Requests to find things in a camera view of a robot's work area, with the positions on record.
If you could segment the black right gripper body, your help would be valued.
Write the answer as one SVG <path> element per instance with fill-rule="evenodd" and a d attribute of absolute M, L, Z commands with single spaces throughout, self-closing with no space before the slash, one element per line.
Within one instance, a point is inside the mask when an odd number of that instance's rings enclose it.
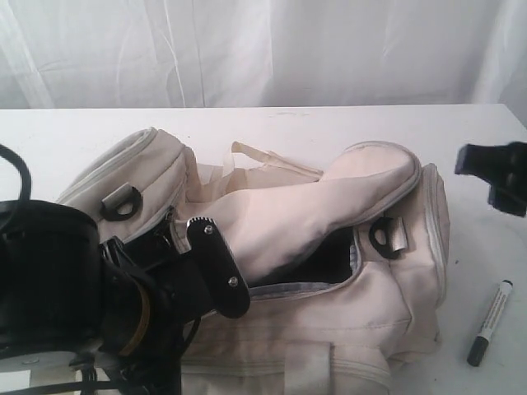
<path fill-rule="evenodd" d="M 509 145 L 511 156 L 509 159 L 508 187 L 522 189 L 526 185 L 526 143 L 512 142 Z"/>

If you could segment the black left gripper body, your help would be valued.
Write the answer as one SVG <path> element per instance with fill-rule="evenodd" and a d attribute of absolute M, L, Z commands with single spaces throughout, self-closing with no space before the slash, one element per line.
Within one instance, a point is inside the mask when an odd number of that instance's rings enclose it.
<path fill-rule="evenodd" d="M 102 392 L 180 394 L 181 359 L 199 318 L 186 331 L 175 297 L 132 260 L 119 239 L 100 244 L 98 253 L 98 367 L 109 382 Z"/>

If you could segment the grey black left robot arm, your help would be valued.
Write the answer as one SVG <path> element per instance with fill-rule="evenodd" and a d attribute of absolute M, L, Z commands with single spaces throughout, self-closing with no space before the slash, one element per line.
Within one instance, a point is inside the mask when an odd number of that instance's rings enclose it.
<path fill-rule="evenodd" d="M 181 358 L 212 308 L 199 268 L 212 242 L 197 243 L 184 255 L 163 244 L 148 268 L 76 209 L 3 202 L 2 371 L 58 365 L 82 377 L 31 394 L 181 393 Z"/>

